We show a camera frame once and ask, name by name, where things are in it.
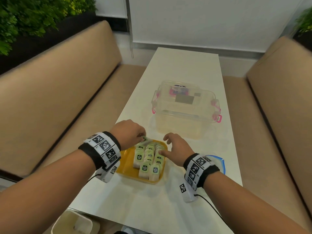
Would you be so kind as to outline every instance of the person's right arm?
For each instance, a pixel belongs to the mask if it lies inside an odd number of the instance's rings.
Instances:
[[[188,143],[178,134],[169,133],[164,140],[172,143],[172,150],[161,154],[178,166],[194,154]],[[261,200],[221,172],[207,176],[204,189],[221,216],[234,233],[243,234],[307,234],[292,219]]]

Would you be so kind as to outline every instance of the wristband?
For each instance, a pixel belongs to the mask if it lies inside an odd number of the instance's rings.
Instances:
[[[208,175],[220,171],[220,169],[206,155],[193,154],[184,163],[187,168],[185,180],[189,183],[193,190],[203,187]]]
[[[97,170],[110,169],[121,157],[118,140],[107,131],[90,136],[78,149],[91,157]]]

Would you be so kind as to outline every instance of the seat cushion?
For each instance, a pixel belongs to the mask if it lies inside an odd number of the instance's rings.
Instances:
[[[109,131],[119,118],[146,67],[121,65],[40,167],[76,150],[90,135]]]
[[[247,73],[291,174],[312,212],[312,53],[282,37]]]
[[[0,77],[0,169],[26,176],[121,61],[106,21]]]
[[[223,77],[243,186],[307,230],[312,222],[245,78]]]

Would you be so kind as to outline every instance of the person's left hand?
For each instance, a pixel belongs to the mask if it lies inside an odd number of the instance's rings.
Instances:
[[[144,141],[142,136],[146,136],[144,127],[132,120],[116,123],[110,130],[110,133],[118,140],[121,150],[128,149],[137,143]]]

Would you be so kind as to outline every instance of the person's left arm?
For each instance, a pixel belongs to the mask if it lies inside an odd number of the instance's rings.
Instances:
[[[117,123],[110,133],[127,149],[146,135],[131,120]],[[43,233],[71,204],[96,166],[77,149],[0,193],[0,230],[9,234]]]

